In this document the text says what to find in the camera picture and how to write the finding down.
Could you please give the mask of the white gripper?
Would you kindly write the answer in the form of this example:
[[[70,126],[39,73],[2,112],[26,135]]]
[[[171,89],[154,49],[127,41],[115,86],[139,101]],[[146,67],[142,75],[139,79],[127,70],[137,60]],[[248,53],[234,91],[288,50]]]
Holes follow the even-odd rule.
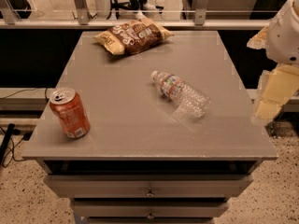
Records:
[[[263,70],[254,100],[251,122],[266,125],[299,90],[299,0],[287,0],[277,15],[247,43],[250,49],[264,49],[278,63]]]

